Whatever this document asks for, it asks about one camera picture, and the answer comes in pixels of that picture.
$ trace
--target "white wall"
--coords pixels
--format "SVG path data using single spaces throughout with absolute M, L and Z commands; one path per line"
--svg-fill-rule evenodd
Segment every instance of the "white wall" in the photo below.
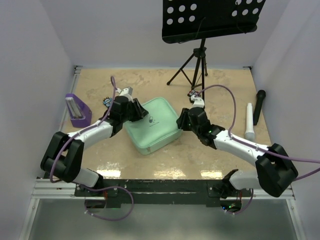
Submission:
M 263 113 L 271 140 L 291 156 L 320 160 L 320 3 L 291 0 L 253 67 L 266 90 Z M 320 165 L 295 163 L 299 174 Z M 320 173 L 293 184 L 309 240 L 320 236 Z
M 180 67 L 200 45 L 200 40 L 184 44 L 162 41 L 163 0 L 40 1 L 77 65 Z M 208 65 L 252 66 L 288 2 L 266 0 L 254 33 L 208 39 Z
M 38 0 L 0 1 L 0 239 L 16 240 L 72 64 Z

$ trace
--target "tripod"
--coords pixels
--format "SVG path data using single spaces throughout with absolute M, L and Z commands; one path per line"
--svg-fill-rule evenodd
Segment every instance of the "tripod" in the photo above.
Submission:
M 176 76 L 182 72 L 183 75 L 186 77 L 186 79 L 188 80 L 188 82 L 191 84 L 191 89 L 195 89 L 199 86 L 202 86 L 202 89 L 205 88 L 205 75 L 208 76 L 208 71 L 207 71 L 207 61 L 206 61 L 206 50 L 207 48 L 205 47 L 205 42 L 206 39 L 203 38 L 201 39 L 201 44 L 199 48 L 195 48 L 193 49 L 193 53 L 192 55 L 188 58 L 188 60 L 179 68 L 179 70 L 175 73 L 175 75 L 166 83 L 168 86 L 170 85 L 170 83 L 176 78 Z M 197 58 L 196 61 L 196 65 L 195 65 L 195 70 L 194 70 L 194 74 L 193 74 L 193 79 L 192 82 L 190 81 L 190 79 L 188 78 L 188 76 L 186 75 L 185 71 L 184 71 L 184 67 L 191 61 L 191 59 L 193 57 Z M 196 85 L 196 81 L 197 81 L 197 76 L 198 76 L 198 71 L 199 71 L 199 67 L 200 67 L 200 62 L 201 62 L 201 83 Z M 205 92 L 202 92 L 202 99 L 205 100 Z

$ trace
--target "gray floor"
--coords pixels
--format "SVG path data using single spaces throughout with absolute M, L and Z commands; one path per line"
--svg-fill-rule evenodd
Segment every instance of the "gray floor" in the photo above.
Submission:
M 115 217 L 127 211 L 107 209 Z M 285 200 L 254 200 L 232 216 L 202 205 L 136 205 L 123 221 L 84 214 L 83 200 L 41 200 L 32 240 L 296 240 Z

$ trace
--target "table surface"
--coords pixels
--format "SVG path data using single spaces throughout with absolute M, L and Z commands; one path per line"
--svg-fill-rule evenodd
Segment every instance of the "table surface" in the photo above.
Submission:
M 112 96 L 111 75 L 115 77 L 118 88 L 132 87 L 132 96 L 138 98 L 140 103 L 163 97 L 179 115 L 182 108 L 191 106 L 187 97 L 190 84 L 180 73 L 167 86 L 166 82 L 176 71 L 177 69 L 83 69 L 74 93 L 91 109 L 92 123 L 106 111 L 103 99 Z M 194 71 L 186 69 L 185 72 L 192 79 Z M 251 72 L 248 69 L 208 69 L 205 86 L 212 84 L 225 85 L 235 95 L 237 113 L 232 133 L 243 138 L 247 103 L 254 106 L 256 102 L 256 88 Z M 232 97 L 220 87 L 207 90 L 205 111 L 211 124 L 228 129 L 234 112 Z M 66 133 L 77 130 L 69 120 L 63 125 Z M 254 131 L 257 143 L 270 145 L 262 113 Z M 183 132 L 180 138 L 163 148 L 149 155 L 141 155 L 125 129 L 86 149 L 82 167 L 96 171 L 104 178 L 114 179 L 221 179 L 233 169 L 254 169 L 236 156 L 202 145 L 192 132 Z

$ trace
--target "mint green container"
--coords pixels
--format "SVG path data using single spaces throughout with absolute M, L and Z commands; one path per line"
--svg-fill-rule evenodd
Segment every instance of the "mint green container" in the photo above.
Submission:
M 142 120 L 127 121 L 123 125 L 136 149 L 148 155 L 179 138 L 182 130 L 176 123 L 176 111 L 163 97 L 154 98 L 142 106 L 149 114 Z

